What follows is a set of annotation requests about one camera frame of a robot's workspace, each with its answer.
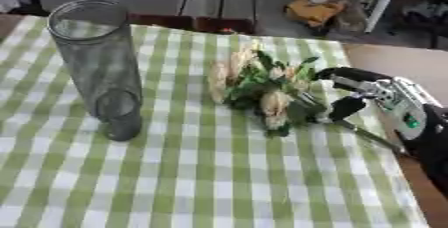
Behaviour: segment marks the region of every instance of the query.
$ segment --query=checkered tablecloth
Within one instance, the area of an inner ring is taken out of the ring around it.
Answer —
[[[44,19],[1,43],[0,227],[427,227],[388,150],[335,126],[268,139],[257,119],[211,101],[210,63],[249,37],[133,35],[144,125],[127,143],[85,112]],[[260,39],[291,63],[347,65],[337,42]],[[352,120],[382,134],[370,108]]]

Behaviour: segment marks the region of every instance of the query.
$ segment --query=flower bouquet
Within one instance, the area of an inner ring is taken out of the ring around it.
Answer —
[[[326,111],[309,94],[315,76],[310,57],[298,66],[273,59],[259,41],[242,47],[227,61],[216,61],[209,73],[209,91],[216,103],[253,109],[271,136],[287,136],[291,125]]]

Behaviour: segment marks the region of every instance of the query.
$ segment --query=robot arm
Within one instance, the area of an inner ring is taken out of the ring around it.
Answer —
[[[331,122],[358,112],[373,100],[399,137],[407,153],[415,157],[433,184],[448,198],[448,109],[420,85],[400,77],[360,69],[329,68],[316,80],[332,80],[334,88],[354,92],[332,104]]]

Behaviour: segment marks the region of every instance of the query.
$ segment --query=green light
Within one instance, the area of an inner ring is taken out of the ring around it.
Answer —
[[[406,123],[406,125],[409,128],[416,128],[420,125],[420,123],[417,121],[417,119],[415,119],[411,114],[407,113],[404,118],[403,121]]]

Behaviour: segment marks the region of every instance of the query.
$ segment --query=yellow cloth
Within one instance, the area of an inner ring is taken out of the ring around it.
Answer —
[[[305,20],[309,26],[318,27],[344,10],[345,4],[345,0],[328,0],[320,4],[296,0],[286,6],[286,16],[293,20]]]

